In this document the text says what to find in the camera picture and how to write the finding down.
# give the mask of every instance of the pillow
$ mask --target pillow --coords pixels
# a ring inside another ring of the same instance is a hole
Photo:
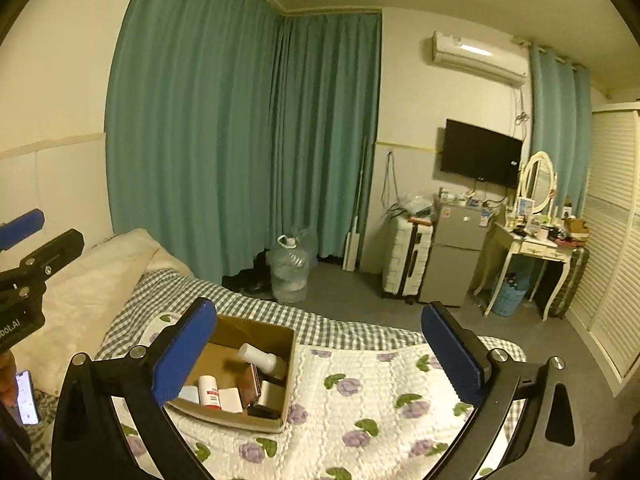
[[[144,230],[117,236],[86,252],[47,280],[44,326],[12,348],[18,370],[30,370],[33,386],[59,396],[69,361],[92,358],[111,322],[148,270],[189,268]]]

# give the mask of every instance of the small box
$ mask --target small box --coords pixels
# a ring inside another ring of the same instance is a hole
[[[589,228],[581,218],[567,218],[564,227],[571,234],[571,239],[577,242],[586,242],[589,238]]]
[[[249,343],[263,352],[282,357],[289,365],[285,380],[282,411],[278,418],[262,418],[242,413],[227,413],[212,410],[184,399],[174,399],[169,405],[175,409],[206,422],[241,430],[280,433],[284,429],[296,371],[290,366],[295,360],[296,333],[285,326],[261,323],[252,319],[233,316],[218,316],[214,333],[209,338],[200,357],[187,377],[185,386],[198,383],[198,377],[211,375],[216,378],[218,388],[235,388],[238,379],[245,373],[247,363],[238,357],[238,349]]]

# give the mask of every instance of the plastic bag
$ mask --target plastic bag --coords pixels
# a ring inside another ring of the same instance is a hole
[[[271,290],[278,303],[297,303],[306,298],[309,276],[309,253],[296,237],[282,235],[278,244],[267,253],[271,267]]]
[[[426,216],[429,214],[427,210],[433,206],[433,199],[428,196],[408,193],[400,199],[399,205],[414,216],[421,216],[419,213],[423,211]]]

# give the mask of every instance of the table leg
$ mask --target table leg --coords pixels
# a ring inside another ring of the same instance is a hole
[[[549,297],[549,301],[546,302],[545,311],[542,314],[542,321],[546,320],[549,314],[549,309],[551,308],[551,304],[553,303],[554,299],[556,298],[556,295],[560,291],[560,288],[562,287],[564,280],[566,280],[566,277],[569,275],[570,269],[571,269],[571,261],[568,261],[562,264],[562,274],[560,274],[558,283],[556,283],[556,288],[551,293],[551,296]]]
[[[511,252],[511,248],[507,251],[507,257],[504,259],[504,264],[502,264],[502,270],[500,272],[500,276],[498,276],[498,284],[495,287],[494,293],[491,296],[491,301],[486,306],[484,311],[484,315],[488,316],[489,312],[491,312],[492,306],[494,306],[495,299],[498,297],[498,293],[500,292],[500,288],[502,287],[502,282],[504,281],[504,277],[507,274],[507,270],[509,269],[509,264],[511,263],[511,257],[513,253]]]
[[[489,275],[489,267],[491,266],[491,260],[494,257],[494,247],[495,243],[493,241],[489,241],[489,246],[486,248],[486,254],[484,255],[484,270],[482,271],[482,280],[480,281],[480,285],[478,288],[474,290],[474,294],[477,296],[484,289],[484,285],[486,283],[486,279]]]
[[[531,291],[531,296],[529,296],[529,301],[533,301],[533,297],[536,295],[536,292],[538,291],[538,287],[540,286],[540,282],[542,281],[542,276],[545,275],[546,266],[548,265],[548,263],[549,263],[548,260],[542,260],[542,268],[540,269],[540,274],[538,275],[538,278],[536,280],[536,285],[533,287],[533,290]]]

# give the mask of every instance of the hand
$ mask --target hand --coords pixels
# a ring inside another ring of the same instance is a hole
[[[5,406],[13,406],[18,400],[18,383],[15,380],[15,359],[11,352],[0,354],[0,400]]]

